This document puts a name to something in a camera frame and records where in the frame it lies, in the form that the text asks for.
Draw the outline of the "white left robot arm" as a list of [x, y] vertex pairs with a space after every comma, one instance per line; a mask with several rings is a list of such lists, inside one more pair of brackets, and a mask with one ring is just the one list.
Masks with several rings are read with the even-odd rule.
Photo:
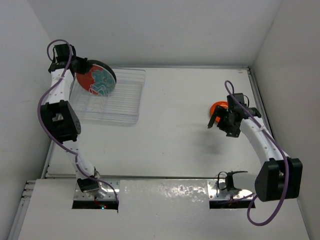
[[80, 191], [93, 194], [100, 189], [98, 173], [80, 151], [78, 137], [82, 127], [70, 104], [76, 74], [88, 73], [92, 65], [86, 58], [78, 57], [74, 46], [66, 40], [54, 40], [48, 47], [53, 50], [48, 69], [51, 86], [38, 102], [38, 120], [48, 137], [67, 154]]

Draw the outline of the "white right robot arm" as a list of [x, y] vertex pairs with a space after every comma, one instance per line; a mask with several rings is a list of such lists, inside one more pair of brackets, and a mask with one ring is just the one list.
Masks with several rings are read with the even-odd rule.
[[298, 158], [291, 158], [280, 150], [266, 135], [262, 116], [257, 108], [248, 107], [243, 93], [234, 94], [237, 104], [230, 95], [227, 102], [220, 101], [212, 105], [211, 118], [207, 127], [217, 127], [226, 133], [227, 137], [237, 138], [243, 133], [252, 145], [258, 159], [262, 163], [255, 183], [255, 192], [262, 202], [276, 201], [282, 196], [285, 187], [286, 167], [284, 158], [288, 161], [288, 186], [285, 198], [295, 199], [300, 194], [303, 164]]

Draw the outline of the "red plate with teal flower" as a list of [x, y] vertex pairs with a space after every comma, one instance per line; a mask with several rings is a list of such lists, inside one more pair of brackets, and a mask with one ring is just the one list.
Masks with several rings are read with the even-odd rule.
[[113, 76], [103, 67], [92, 65], [89, 72], [76, 74], [79, 85], [92, 95], [108, 97], [116, 88]]

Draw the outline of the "orange plastic plate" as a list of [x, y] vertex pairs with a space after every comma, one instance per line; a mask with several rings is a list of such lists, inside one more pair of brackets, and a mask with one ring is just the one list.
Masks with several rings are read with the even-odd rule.
[[209, 113], [211, 117], [215, 114], [215, 121], [218, 123], [221, 120], [221, 116], [227, 112], [227, 109], [227, 101], [217, 101], [211, 106]]

